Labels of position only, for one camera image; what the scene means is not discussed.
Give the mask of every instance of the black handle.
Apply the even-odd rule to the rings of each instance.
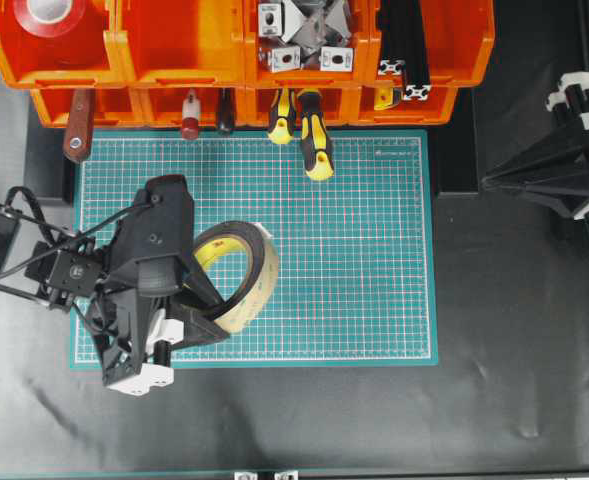
[[[232,99],[232,89],[222,88],[218,93],[218,110],[216,112],[216,130],[223,137],[229,137],[236,128],[236,114]]]
[[[305,89],[299,92],[298,99],[303,107],[301,150],[305,173],[312,180],[327,180],[334,175],[334,161],[332,139],[327,134],[321,109],[321,93],[316,89]]]

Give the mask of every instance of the yellow and black screwdriver handle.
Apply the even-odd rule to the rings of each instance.
[[[296,102],[294,90],[283,88],[276,91],[270,107],[269,139],[277,145],[286,145],[294,138]]]
[[[301,114],[301,150],[305,159],[305,173],[312,180],[322,181],[334,175],[332,139],[327,134],[321,93],[316,89],[304,89],[298,93],[303,107]]]

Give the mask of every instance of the screwdriver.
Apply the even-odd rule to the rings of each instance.
[[[332,139],[327,134],[321,93],[317,89],[306,88],[298,94],[303,107],[301,122],[301,150],[305,159],[305,173],[312,180],[322,181],[334,175],[332,161]]]
[[[374,110],[389,110],[398,106],[402,99],[402,88],[377,88],[374,93]]]
[[[267,136],[273,143],[286,145],[294,138],[295,105],[294,90],[283,88],[276,91],[270,107],[270,124],[267,129]]]
[[[216,130],[219,135],[229,137],[234,133],[236,115],[231,88],[221,88],[218,92],[218,109],[216,110]]]

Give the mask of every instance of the wooden handle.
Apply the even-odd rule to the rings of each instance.
[[[92,153],[95,99],[94,89],[74,90],[63,138],[63,153],[74,163],[87,160]]]

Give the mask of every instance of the red tape roll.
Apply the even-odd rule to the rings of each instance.
[[[42,38],[61,37],[74,30],[86,8],[87,0],[14,0],[18,23]]]

